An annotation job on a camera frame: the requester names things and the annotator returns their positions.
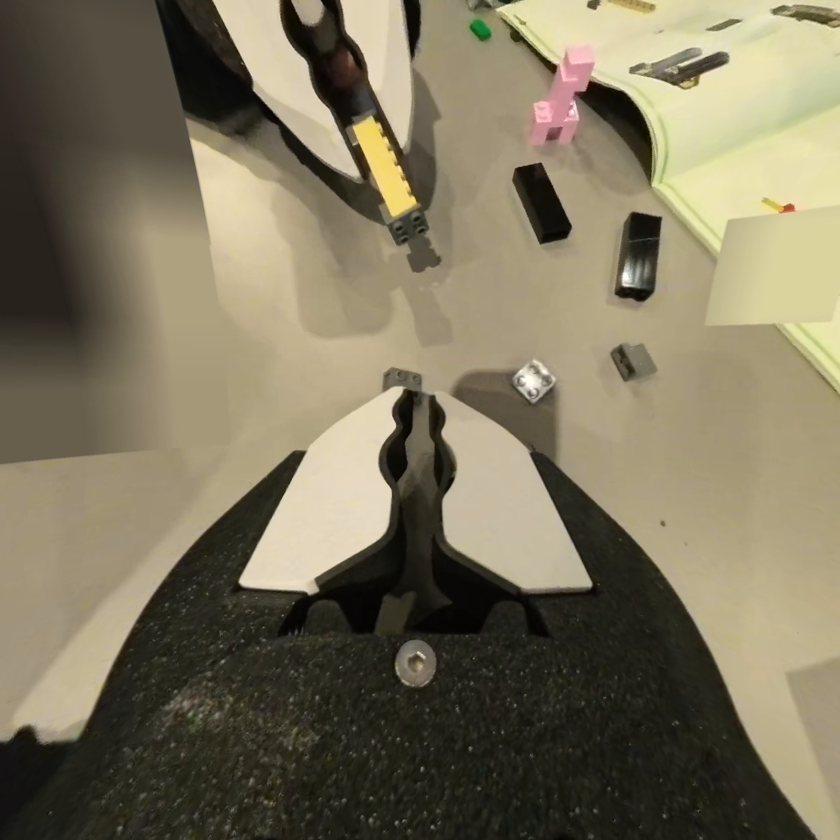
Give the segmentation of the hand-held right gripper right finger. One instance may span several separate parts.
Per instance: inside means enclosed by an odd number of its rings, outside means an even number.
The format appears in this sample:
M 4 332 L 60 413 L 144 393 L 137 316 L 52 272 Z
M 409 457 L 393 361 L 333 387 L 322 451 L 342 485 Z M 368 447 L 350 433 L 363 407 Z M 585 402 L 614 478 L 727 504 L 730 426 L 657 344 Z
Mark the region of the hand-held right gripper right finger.
M 443 454 L 454 476 L 441 500 L 444 547 L 509 592 L 590 592 L 592 578 L 530 449 L 503 426 L 437 392 Z

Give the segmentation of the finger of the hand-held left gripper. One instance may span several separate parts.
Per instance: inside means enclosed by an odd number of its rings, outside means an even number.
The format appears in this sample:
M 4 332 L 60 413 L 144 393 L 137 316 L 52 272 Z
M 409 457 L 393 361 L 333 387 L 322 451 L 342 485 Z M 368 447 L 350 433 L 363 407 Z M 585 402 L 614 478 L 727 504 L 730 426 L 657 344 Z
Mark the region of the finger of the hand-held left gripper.
M 257 97 L 321 163 L 361 182 L 347 137 L 313 83 L 310 61 L 289 37 L 282 2 L 218 1 L 215 6 Z
M 327 2 L 345 48 L 365 81 L 353 92 L 329 84 L 332 110 L 343 125 L 376 110 L 398 155 L 411 146 L 414 113 L 415 3 Z

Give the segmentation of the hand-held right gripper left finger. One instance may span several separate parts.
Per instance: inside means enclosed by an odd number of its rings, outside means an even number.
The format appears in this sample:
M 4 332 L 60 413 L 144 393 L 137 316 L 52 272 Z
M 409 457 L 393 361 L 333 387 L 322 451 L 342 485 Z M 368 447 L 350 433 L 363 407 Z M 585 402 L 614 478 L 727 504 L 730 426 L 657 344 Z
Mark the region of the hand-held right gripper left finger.
M 400 525 L 414 392 L 394 386 L 307 449 L 239 577 L 258 592 L 317 595 L 375 578 L 375 555 Z

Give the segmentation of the yellow and grey brick assembly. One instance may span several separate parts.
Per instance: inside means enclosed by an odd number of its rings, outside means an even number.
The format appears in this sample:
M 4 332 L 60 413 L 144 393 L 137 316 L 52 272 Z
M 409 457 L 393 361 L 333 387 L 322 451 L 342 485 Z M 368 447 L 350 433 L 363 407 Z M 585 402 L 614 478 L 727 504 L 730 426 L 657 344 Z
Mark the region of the yellow and grey brick assembly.
M 392 144 L 383 124 L 373 114 L 351 123 L 348 129 L 366 181 L 378 195 L 382 220 L 398 246 L 427 234 L 428 223 L 403 165 L 401 152 Z

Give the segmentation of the light grey square plate brick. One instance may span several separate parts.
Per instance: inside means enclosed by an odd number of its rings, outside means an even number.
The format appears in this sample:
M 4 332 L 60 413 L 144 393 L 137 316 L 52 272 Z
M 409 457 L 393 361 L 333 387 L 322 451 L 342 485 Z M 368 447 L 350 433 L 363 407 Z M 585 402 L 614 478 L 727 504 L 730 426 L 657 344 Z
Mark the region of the light grey square plate brick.
M 551 393 L 557 377 L 539 359 L 531 359 L 511 377 L 511 386 L 529 405 L 538 404 Z

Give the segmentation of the pink brick figure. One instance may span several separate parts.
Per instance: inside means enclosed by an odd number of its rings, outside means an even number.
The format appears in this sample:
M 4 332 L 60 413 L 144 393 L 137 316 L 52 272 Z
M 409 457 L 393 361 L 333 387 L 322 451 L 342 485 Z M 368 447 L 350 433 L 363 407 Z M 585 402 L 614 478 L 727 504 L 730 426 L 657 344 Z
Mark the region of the pink brick figure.
M 572 142 L 580 122 L 578 95 L 589 87 L 594 64 L 594 51 L 589 45 L 565 50 L 546 98 L 532 105 L 531 145 Z

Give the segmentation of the dark grey sloped brick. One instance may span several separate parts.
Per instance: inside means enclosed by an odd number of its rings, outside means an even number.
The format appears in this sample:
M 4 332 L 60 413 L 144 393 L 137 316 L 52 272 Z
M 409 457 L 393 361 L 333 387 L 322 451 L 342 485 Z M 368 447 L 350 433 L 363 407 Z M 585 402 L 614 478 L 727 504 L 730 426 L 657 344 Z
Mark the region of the dark grey sloped brick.
M 610 356 L 624 382 L 645 380 L 658 372 L 658 367 L 643 343 L 620 343 Z

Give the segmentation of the long black brick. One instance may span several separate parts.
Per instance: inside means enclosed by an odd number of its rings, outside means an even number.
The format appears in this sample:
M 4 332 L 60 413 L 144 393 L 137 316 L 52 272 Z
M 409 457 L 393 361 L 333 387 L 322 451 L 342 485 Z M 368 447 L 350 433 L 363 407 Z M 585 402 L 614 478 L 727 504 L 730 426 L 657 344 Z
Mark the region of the long black brick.
M 566 240 L 572 223 L 543 163 L 515 168 L 511 180 L 537 241 L 548 245 Z
M 645 302 L 656 291 L 661 216 L 631 212 L 624 223 L 619 248 L 614 295 Z

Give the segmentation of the green instruction booklet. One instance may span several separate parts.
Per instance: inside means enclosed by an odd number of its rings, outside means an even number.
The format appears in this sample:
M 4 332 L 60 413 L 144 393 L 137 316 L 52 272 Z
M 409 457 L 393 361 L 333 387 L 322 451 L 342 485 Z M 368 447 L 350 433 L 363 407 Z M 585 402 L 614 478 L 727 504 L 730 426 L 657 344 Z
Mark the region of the green instruction booklet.
M 838 258 L 839 2 L 512 2 L 497 10 L 558 66 L 594 51 L 651 144 L 649 181 L 713 255 L 736 218 L 826 211 Z

